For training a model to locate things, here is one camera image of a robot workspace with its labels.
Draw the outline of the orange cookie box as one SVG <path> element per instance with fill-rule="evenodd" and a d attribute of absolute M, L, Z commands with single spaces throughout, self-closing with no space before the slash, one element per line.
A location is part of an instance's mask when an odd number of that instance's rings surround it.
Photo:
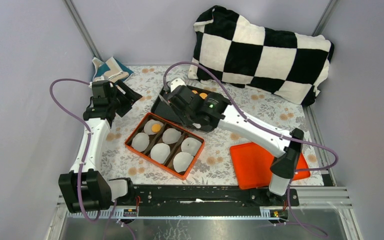
<path fill-rule="evenodd" d="M 185 180 L 205 146 L 205 140 L 147 113 L 124 142 L 127 149 L 180 180 Z"/>

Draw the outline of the black cookie tray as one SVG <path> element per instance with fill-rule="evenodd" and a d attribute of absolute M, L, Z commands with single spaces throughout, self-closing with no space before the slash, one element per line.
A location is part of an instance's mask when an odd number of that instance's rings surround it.
<path fill-rule="evenodd" d="M 162 100 L 160 99 L 160 95 L 162 96 L 162 95 L 165 95 L 166 93 L 167 92 L 162 87 L 155 99 L 154 104 L 151 107 L 151 110 L 150 110 L 151 113 L 184 128 L 189 128 L 189 129 L 198 130 L 198 131 L 207 132 L 207 133 L 215 129 L 215 127 L 211 125 L 202 125 L 201 127 L 196 127 L 194 125 L 184 125 L 181 122 L 181 119 L 176 115 L 176 113 L 166 103 L 162 102 Z"/>

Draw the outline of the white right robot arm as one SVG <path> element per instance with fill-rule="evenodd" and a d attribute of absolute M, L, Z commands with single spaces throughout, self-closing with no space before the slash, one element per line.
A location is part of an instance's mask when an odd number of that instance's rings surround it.
<path fill-rule="evenodd" d="M 209 92 L 201 97 L 186 85 L 177 86 L 163 98 L 182 124 L 227 130 L 267 150 L 273 155 L 267 201 L 279 206 L 287 199 L 287 188 L 294 178 L 302 151 L 302 130 L 288 131 L 271 126 L 248 115 L 220 93 Z"/>

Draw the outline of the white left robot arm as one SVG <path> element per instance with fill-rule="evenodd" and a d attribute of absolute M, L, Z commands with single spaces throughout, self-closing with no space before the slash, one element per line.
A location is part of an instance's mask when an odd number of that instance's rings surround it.
<path fill-rule="evenodd" d="M 123 117 L 142 96 L 122 80 L 88 83 L 92 96 L 81 117 L 70 113 L 83 126 L 83 137 L 75 162 L 61 174 L 58 185 L 70 213 L 86 215 L 103 211 L 118 200 L 128 206 L 135 200 L 130 178 L 106 180 L 101 175 L 102 147 L 115 117 Z"/>

